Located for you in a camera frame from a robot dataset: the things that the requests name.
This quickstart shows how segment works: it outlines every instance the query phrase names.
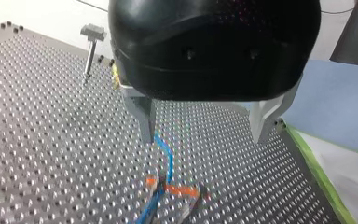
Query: white wall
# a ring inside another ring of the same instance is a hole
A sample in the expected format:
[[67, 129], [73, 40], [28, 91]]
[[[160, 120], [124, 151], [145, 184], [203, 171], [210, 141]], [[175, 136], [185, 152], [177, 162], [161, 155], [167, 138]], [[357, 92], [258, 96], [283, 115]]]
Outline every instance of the white wall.
[[[86, 0], [99, 7], [108, 0]], [[353, 0], [321, 0], [325, 11], [342, 11], [353, 7]], [[351, 13], [322, 15], [321, 31], [311, 54], [312, 59], [328, 60]], [[87, 38], [80, 29], [87, 23], [105, 27], [107, 13], [76, 0], [0, 0], [0, 22], [13, 21], [43, 35], [59, 39], [82, 49], [88, 48]], [[98, 43], [97, 54], [112, 58], [110, 35]]]
[[[354, 7], [354, 0], [321, 0], [323, 11], [339, 12]], [[322, 13], [321, 29], [316, 40], [311, 59], [329, 60], [342, 30], [351, 15], [351, 11], [342, 14]]]

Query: t-shaped metal fixture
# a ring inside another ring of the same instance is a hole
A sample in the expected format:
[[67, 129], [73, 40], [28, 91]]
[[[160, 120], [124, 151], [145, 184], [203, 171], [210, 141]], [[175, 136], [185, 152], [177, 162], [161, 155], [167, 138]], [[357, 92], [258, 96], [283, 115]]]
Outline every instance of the t-shaped metal fixture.
[[104, 41], [106, 38], [106, 32], [103, 27], [99, 27], [93, 24], [88, 24], [83, 26], [80, 33], [86, 35], [89, 41], [89, 55], [87, 56], [86, 67], [84, 69], [84, 79], [83, 84], [87, 82], [87, 79], [90, 77], [90, 70], [92, 65], [92, 59], [94, 58], [95, 47], [97, 41]]

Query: perforated metal table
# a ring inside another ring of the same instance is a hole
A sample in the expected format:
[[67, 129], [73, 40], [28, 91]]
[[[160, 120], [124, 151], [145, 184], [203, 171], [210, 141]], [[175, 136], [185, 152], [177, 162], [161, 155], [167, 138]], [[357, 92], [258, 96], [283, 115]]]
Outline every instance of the perforated metal table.
[[[132, 222], [163, 150], [141, 143], [107, 62], [82, 91], [85, 50], [13, 27], [0, 27], [0, 223]], [[338, 223], [286, 132], [256, 145], [235, 105], [156, 104], [172, 183], [211, 193], [194, 223]], [[191, 200], [166, 194], [157, 220], [175, 223]]]

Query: blue panel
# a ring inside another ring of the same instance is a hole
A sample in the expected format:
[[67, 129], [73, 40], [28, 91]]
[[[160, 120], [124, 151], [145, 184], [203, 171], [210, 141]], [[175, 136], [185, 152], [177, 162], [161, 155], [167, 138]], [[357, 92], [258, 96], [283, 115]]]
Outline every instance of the blue panel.
[[309, 61], [283, 118], [300, 131], [358, 150], [358, 66]]

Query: cable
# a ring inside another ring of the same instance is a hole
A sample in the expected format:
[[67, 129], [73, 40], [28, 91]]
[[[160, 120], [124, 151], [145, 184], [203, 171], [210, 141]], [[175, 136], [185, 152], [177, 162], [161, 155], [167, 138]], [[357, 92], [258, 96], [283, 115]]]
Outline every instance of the cable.
[[146, 222], [147, 216], [149, 215], [150, 211], [156, 209], [158, 206], [158, 202], [161, 199], [161, 196], [164, 195], [164, 191], [159, 192], [153, 197], [149, 204], [147, 205], [146, 209], [143, 211], [141, 216], [136, 220], [135, 224], [144, 224]]
[[[161, 138], [158, 136], [158, 132], [155, 132], [154, 139], [158, 146], [168, 154], [168, 160], [169, 160], [169, 166], [168, 166], [168, 172], [167, 172], [167, 183], [170, 184], [172, 181], [172, 173], [173, 173], [173, 155], [170, 150], [170, 147], [164, 143], [164, 141], [161, 140]], [[141, 216], [136, 220], [135, 224], [144, 224], [147, 217], [150, 215], [150, 211], [153, 211], [154, 209], [157, 209], [158, 202], [161, 199], [162, 195], [164, 195], [164, 190], [161, 192], [158, 192], [153, 196], [153, 198], [150, 200], [150, 202], [147, 204], [146, 209], [143, 211]]]
[[321, 10], [322, 13], [325, 13], [325, 14], [332, 14], [332, 15], [337, 15], [337, 14], [342, 14], [342, 13], [346, 13], [346, 12], [350, 12], [354, 10], [354, 7], [351, 8], [351, 9], [348, 9], [348, 10], [345, 10], [345, 11], [339, 11], [339, 12], [328, 12], [328, 11], [323, 11]]
[[97, 9], [100, 9], [101, 11], [108, 12], [106, 9], [101, 8], [101, 7], [94, 6], [94, 5], [91, 4], [91, 3], [83, 2], [83, 1], [81, 1], [81, 0], [76, 0], [76, 1], [77, 1], [77, 2], [80, 2], [80, 3], [83, 3], [83, 4], [85, 4], [85, 5], [87, 5], [87, 6], [90, 6], [90, 7], [95, 7], [95, 8], [97, 8]]
[[172, 181], [172, 172], [173, 172], [173, 155], [170, 150], [170, 147], [158, 137], [158, 132], [155, 133], [155, 141], [157, 142], [158, 146], [164, 149], [164, 151], [168, 154], [168, 172], [167, 172], [167, 184], [170, 184]]

